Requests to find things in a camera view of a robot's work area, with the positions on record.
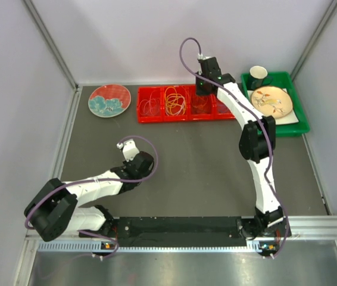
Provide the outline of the red four-compartment bin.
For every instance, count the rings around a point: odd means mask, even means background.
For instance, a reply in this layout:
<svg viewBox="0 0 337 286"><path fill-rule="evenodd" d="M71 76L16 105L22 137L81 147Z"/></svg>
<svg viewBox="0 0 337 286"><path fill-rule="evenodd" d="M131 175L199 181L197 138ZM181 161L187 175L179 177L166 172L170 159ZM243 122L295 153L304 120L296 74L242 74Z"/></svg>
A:
<svg viewBox="0 0 337 286"><path fill-rule="evenodd" d="M199 96L195 85L146 86L138 89L139 123L234 120L215 95Z"/></svg>

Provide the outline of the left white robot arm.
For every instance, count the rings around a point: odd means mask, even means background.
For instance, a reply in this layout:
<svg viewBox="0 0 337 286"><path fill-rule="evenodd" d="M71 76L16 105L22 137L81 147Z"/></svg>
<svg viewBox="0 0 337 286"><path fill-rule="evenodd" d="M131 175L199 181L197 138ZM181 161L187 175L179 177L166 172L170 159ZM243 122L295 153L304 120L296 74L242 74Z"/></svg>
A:
<svg viewBox="0 0 337 286"><path fill-rule="evenodd" d="M154 170L154 158L141 151L103 174L75 182L50 179L24 210L26 226L49 242L62 234L94 231L107 236L113 229L113 217L100 206L82 205L99 198L130 191Z"/></svg>

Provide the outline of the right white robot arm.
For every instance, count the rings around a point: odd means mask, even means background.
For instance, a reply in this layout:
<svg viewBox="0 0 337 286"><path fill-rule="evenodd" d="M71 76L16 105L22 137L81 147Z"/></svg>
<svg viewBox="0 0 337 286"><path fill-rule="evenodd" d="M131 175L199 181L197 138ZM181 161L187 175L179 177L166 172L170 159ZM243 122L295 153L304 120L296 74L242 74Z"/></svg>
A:
<svg viewBox="0 0 337 286"><path fill-rule="evenodd" d="M242 229L250 237L271 235L283 221L272 169L276 145L275 119L264 116L250 103L236 80L221 72L216 57L199 54L198 62L200 71L196 73L196 88L201 95L214 94L242 129L239 151L251 168L256 191L254 224Z"/></svg>

